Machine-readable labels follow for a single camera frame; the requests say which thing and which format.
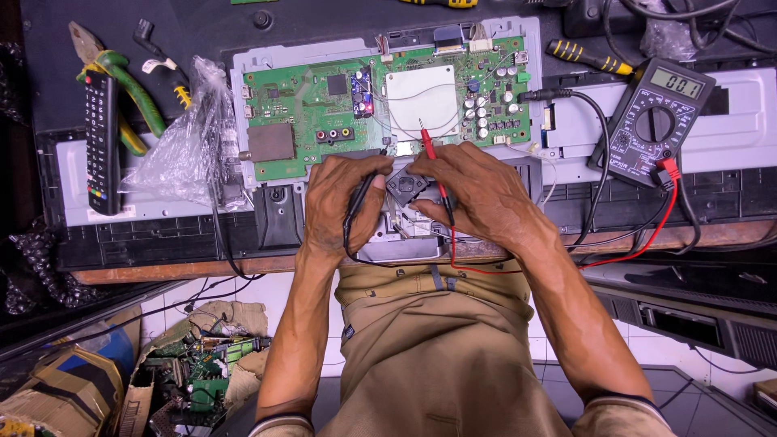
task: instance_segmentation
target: capacitor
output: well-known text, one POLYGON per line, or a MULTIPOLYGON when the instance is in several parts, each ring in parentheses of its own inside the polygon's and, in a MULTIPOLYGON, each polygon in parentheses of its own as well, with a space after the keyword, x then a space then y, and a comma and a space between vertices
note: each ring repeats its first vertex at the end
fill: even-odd
POLYGON ((470 79, 469 82, 467 82, 467 89, 469 89, 469 92, 471 93, 477 93, 480 91, 480 81, 478 79, 470 79))

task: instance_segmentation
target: man's left hand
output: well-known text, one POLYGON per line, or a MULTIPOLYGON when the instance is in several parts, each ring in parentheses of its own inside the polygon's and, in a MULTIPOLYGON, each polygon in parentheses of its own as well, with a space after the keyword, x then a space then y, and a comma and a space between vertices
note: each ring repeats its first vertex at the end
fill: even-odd
POLYGON ((364 197, 361 210, 354 218, 350 233, 350 251, 357 252, 372 236, 378 225, 378 213, 385 198, 385 176, 392 172, 394 158, 370 156, 348 159, 330 156, 311 168, 305 196, 305 245, 327 258, 340 262, 343 248, 343 220, 354 189, 368 174, 377 171, 372 186, 364 197))

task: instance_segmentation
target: remote control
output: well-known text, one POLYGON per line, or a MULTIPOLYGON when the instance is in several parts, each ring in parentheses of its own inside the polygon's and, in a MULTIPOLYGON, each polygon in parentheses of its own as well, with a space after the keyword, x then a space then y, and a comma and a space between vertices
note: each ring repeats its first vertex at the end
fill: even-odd
POLYGON ((116 79, 86 72, 86 186, 89 206, 102 215, 120 211, 116 79))

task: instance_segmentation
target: digital multimeter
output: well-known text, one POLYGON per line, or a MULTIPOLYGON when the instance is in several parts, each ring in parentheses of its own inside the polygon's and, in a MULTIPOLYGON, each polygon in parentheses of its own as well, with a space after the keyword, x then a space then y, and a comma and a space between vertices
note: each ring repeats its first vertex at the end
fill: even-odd
MULTIPOLYGON (((656 161, 675 156, 715 87, 715 79, 670 61, 643 62, 608 123, 610 170, 619 179, 656 187, 656 161)), ((604 139, 588 166, 602 167, 604 139)))

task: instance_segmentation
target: forearm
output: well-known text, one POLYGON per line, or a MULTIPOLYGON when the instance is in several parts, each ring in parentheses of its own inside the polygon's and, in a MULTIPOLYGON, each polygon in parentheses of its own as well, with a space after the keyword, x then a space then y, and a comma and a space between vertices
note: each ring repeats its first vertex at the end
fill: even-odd
POLYGON ((580 397, 609 390, 652 400, 642 368, 560 238, 520 258, 548 340, 580 397))
POLYGON ((329 290, 337 259, 303 246, 283 316, 270 347, 256 420, 279 413, 309 417, 319 386, 329 332, 329 290))

